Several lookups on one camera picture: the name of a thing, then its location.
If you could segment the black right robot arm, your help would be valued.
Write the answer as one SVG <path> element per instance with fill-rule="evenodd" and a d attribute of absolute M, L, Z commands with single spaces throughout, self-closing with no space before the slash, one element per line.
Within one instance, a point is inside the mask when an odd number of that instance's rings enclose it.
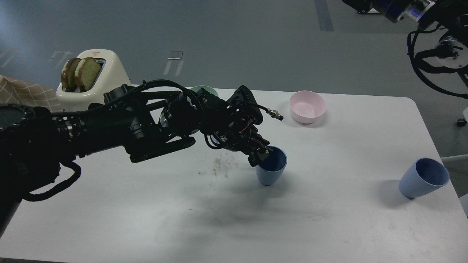
<path fill-rule="evenodd" d="M 466 0 L 345 0 L 360 14 L 374 9 L 389 21 L 397 23 L 408 17 L 417 29 L 408 33 L 407 55 L 416 76 L 429 88 L 445 95 L 466 99 L 466 93 L 455 93 L 434 84 L 426 74 L 457 74 L 467 84 L 467 1 Z M 416 52 L 420 35 L 443 30 L 432 49 Z"/>

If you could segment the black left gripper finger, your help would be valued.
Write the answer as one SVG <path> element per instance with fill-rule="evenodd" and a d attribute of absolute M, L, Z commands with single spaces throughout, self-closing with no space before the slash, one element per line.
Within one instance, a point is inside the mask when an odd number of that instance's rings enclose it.
<path fill-rule="evenodd" d="M 251 167 L 261 164 L 270 154 L 273 153 L 273 148 L 262 146 L 248 153 L 248 162 Z"/>

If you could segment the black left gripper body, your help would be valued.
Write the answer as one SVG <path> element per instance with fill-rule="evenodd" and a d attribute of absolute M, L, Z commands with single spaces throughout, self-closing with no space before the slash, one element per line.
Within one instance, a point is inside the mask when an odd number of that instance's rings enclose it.
<path fill-rule="evenodd" d="M 201 131 L 211 148 L 242 152 L 247 156 L 268 156 L 270 142 L 264 139 L 257 126 L 264 121 L 259 105 L 245 85 L 237 88 L 228 100 L 200 88 L 199 101 L 203 108 Z"/>

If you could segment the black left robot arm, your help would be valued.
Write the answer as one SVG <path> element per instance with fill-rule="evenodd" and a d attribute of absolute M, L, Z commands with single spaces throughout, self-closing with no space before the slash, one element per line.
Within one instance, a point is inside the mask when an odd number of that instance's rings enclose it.
<path fill-rule="evenodd" d="M 123 84 L 86 111 L 2 103 L 1 233 L 22 200 L 44 201 L 70 187 L 81 175 L 75 159 L 95 152 L 123 146 L 140 163 L 191 147 L 201 132 L 209 148 L 242 152 L 255 167 L 273 153 L 256 128 L 261 110 L 283 120 L 244 85 L 223 100 L 169 80 Z"/>

